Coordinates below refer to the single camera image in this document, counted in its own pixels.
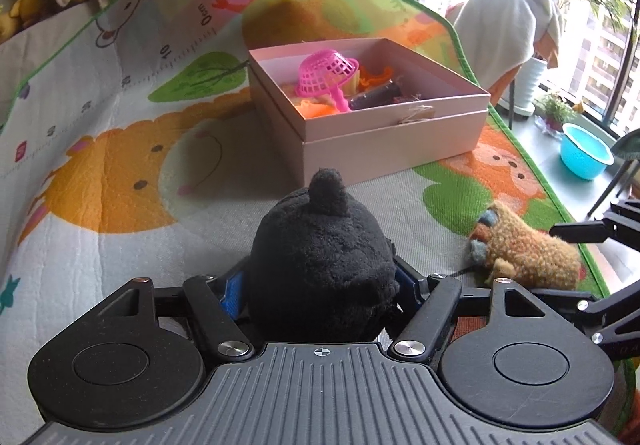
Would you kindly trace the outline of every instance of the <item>colorful baby mat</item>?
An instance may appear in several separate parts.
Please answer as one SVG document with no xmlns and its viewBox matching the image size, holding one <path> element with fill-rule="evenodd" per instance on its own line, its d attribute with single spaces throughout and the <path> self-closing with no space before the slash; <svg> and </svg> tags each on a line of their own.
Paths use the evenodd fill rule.
<svg viewBox="0 0 640 445">
<path fill-rule="evenodd" d="M 41 345 L 131 277 L 224 273 L 292 190 L 250 100 L 247 49 L 361 36 L 473 79 L 450 25 L 412 0 L 117 0 L 22 83 L 0 136 L 2 445 L 42 424 L 27 386 Z M 349 190 L 424 274 L 466 265 L 492 199 L 537 229 L 568 219 L 493 110 L 472 153 Z M 580 287 L 605 295 L 583 255 Z M 618 370 L 609 428 L 633 389 Z"/>
</svg>

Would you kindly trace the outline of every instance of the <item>pink box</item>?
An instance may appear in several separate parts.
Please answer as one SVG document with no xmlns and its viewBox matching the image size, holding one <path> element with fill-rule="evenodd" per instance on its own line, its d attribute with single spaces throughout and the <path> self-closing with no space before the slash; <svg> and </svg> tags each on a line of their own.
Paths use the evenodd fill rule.
<svg viewBox="0 0 640 445">
<path fill-rule="evenodd" d="M 280 86 L 295 83 L 300 62 L 326 48 L 372 74 L 391 66 L 402 91 L 423 100 L 305 120 Z M 473 150 L 486 121 L 486 91 L 388 39 L 275 46 L 249 51 L 249 60 L 258 114 L 301 187 L 323 167 L 351 185 Z"/>
</svg>

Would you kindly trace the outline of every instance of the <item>green mat border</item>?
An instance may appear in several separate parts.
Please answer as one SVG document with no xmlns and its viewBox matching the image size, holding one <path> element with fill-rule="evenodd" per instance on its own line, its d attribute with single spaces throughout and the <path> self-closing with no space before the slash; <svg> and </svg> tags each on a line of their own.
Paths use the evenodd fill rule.
<svg viewBox="0 0 640 445">
<path fill-rule="evenodd" d="M 18 94 L 19 94 L 20 90 L 22 89 L 22 87 L 27 82 L 29 82 L 29 80 L 31 80 L 35 75 L 37 75 L 45 66 L 47 66 L 47 64 L 49 64 L 56 56 L 58 56 L 58 54 L 60 54 L 60 52 L 65 50 L 66 47 L 69 46 L 69 44 L 71 44 L 98 17 L 100 17 L 102 14 L 104 14 L 116 1 L 117 0 L 112 0 L 111 3 L 107 6 L 107 8 L 105 8 L 103 10 L 100 10 L 98 13 L 96 13 L 60 49 L 58 49 L 55 53 L 53 53 L 52 56 L 50 56 L 47 60 L 45 60 L 39 67 L 37 67 L 37 69 L 35 69 L 35 70 L 33 70 L 33 72 L 29 73 L 29 75 L 26 78 L 22 79 L 20 84 L 18 84 L 17 88 L 15 89 L 14 97 L 13 97 L 13 100 L 11 102 L 9 111 L 7 112 L 7 118 L 6 118 L 6 121 L 4 122 L 4 125 L 6 125 L 9 122 L 9 119 L 11 118 L 11 113 L 12 113 L 12 111 L 14 109 L 15 102 L 16 102 L 16 100 L 18 98 Z M 473 71 L 471 70 L 471 67 L 469 66 L 469 63 L 467 62 L 466 57 L 465 57 L 465 55 L 464 55 L 464 53 L 462 51 L 462 46 L 460 44 L 460 39 L 458 38 L 458 35 L 456 34 L 456 31 L 453 29 L 453 26 L 449 23 L 449 21 L 447 21 L 440 14 L 434 12 L 433 10 L 431 10 L 431 9 L 427 8 L 426 6 L 424 6 L 423 4 L 417 2 L 416 0 L 401 0 L 401 1 L 404 2 L 405 4 L 409 5 L 409 6 L 413 6 L 415 8 L 420 9 L 425 14 L 429 15 L 431 18 L 433 18 L 434 20 L 436 20 L 437 22 L 439 22 L 441 25 L 443 25 L 446 28 L 446 30 L 449 33 L 449 36 L 451 38 L 451 41 L 453 43 L 453 47 L 454 47 L 454 49 L 456 51 L 456 55 L 458 56 L 458 61 L 460 63 L 460 66 L 462 67 L 462 70 L 465 73 L 464 76 L 466 76 L 466 78 L 469 79 L 471 82 L 473 82 L 475 84 L 479 84 L 478 80 L 476 79 L 476 76 L 473 74 Z M 520 155 L 522 156 L 522 158 L 529 165 L 529 167 L 530 167 L 531 171 L 533 172 L 533 174 L 536 176 L 536 178 L 538 178 L 538 180 L 540 181 L 540 184 L 542 184 L 543 188 L 545 189 L 545 192 L 547 193 L 549 199 L 551 199 L 552 203 L 558 209 L 558 212 L 560 213 L 562 219 L 564 219 L 564 221 L 566 221 L 566 222 L 573 221 L 572 216 L 569 214 L 569 212 L 564 207 L 564 205 L 562 205 L 562 203 L 559 201 L 558 197 L 556 196 L 556 193 L 551 188 L 549 183 L 546 181 L 546 178 L 543 176 L 542 172 L 540 172 L 540 170 L 538 169 L 537 165 L 535 165 L 535 163 L 532 161 L 532 159 L 530 158 L 529 154 L 527 154 L 527 152 L 524 150 L 524 148 L 522 147 L 520 142 L 518 142 L 518 140 L 513 136 L 513 133 L 510 131 L 510 129 L 504 123 L 502 118 L 498 115 L 496 110 L 491 105 L 489 105 L 488 110 L 489 110 L 489 114 L 494 119 L 495 123 L 499 126 L 499 128 L 507 136 L 507 138 L 513 143 L 513 145 L 515 146 L 517 151 L 520 152 Z M 608 296 L 609 295 L 609 288 L 607 288 L 607 285 L 604 282 L 604 278 L 602 277 L 600 269 L 598 268 L 598 265 L 596 264 L 596 262 L 593 260 L 593 257 L 591 256 L 591 253 L 587 250 L 585 245 L 578 245 L 578 247 L 580 248 L 580 253 L 582 255 L 582 258 L 584 259 L 585 263 L 587 263 L 587 265 L 588 265 L 588 267 L 590 269 L 591 276 L 593 277 L 593 280 L 594 280 L 596 286 L 600 290 L 601 297 Z M 612 432 L 615 435 L 617 435 L 622 430 L 622 428 L 624 427 L 625 423 L 628 421 L 628 419 L 630 417 L 631 410 L 632 410 L 632 405 L 633 405 L 634 393 L 635 393 L 635 390 L 636 390 L 636 375 L 635 375 L 635 370 L 633 369 L 631 362 L 630 361 L 623 361 L 622 364 L 623 364 L 623 367 L 625 367 L 625 379 L 626 379 L 626 385 L 627 385 L 627 400 L 625 401 L 625 404 L 623 405 L 620 417 L 618 418 L 618 421 L 616 422 L 616 425 L 614 426 L 614 429 L 612 430 Z"/>
</svg>

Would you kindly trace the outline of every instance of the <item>metal screw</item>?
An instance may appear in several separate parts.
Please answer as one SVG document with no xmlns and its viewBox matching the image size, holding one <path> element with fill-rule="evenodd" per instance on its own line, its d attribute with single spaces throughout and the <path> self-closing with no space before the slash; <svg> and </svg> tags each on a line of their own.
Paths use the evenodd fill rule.
<svg viewBox="0 0 640 445">
<path fill-rule="evenodd" d="M 394 351 L 404 357 L 417 357 L 425 351 L 424 344 L 415 340 L 401 340 L 394 346 Z"/>
<path fill-rule="evenodd" d="M 228 357 L 241 357 L 249 352 L 249 345 L 238 340 L 229 340 L 218 346 L 218 352 Z"/>
</svg>

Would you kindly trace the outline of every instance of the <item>black plush toy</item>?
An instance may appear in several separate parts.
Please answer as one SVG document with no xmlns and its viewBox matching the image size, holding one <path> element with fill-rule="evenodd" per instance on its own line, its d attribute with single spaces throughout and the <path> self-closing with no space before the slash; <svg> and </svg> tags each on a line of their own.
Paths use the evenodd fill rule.
<svg viewBox="0 0 640 445">
<path fill-rule="evenodd" d="M 249 313 L 272 342 L 371 341 L 399 289 L 376 218 L 331 169 L 264 216 L 247 269 Z"/>
</svg>

